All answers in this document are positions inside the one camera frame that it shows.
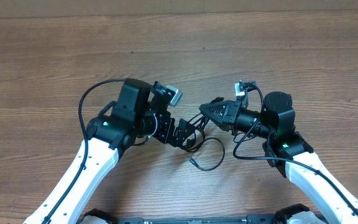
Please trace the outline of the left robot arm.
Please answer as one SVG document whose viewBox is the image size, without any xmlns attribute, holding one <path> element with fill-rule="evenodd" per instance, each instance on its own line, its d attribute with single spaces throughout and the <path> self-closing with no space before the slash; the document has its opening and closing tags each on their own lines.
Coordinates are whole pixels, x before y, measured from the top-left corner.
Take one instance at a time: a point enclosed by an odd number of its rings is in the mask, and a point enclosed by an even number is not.
<svg viewBox="0 0 358 224">
<path fill-rule="evenodd" d="M 79 114 L 83 142 L 63 177 L 36 211 L 31 223 L 117 223 L 110 214 L 83 210 L 98 185 L 117 165 L 136 139 L 153 137 L 164 144 L 180 147 L 188 138 L 186 124 L 175 126 L 167 108 L 175 107 L 183 93 L 160 82 L 149 84 L 134 78 L 122 83 L 118 99 L 108 103 L 88 124 Z"/>
</svg>

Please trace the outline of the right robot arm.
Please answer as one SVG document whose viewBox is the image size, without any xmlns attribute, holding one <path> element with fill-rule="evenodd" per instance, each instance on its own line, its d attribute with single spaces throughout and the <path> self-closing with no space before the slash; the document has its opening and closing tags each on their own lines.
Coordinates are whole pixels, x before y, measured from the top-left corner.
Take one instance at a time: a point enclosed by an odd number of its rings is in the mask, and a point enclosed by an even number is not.
<svg viewBox="0 0 358 224">
<path fill-rule="evenodd" d="M 296 131 L 289 94 L 267 94 L 261 112 L 243 107 L 242 100 L 203 104 L 200 111 L 224 131 L 264 138 L 263 159 L 301 189 L 328 223 L 358 223 L 358 199 L 325 168 Z"/>
</svg>

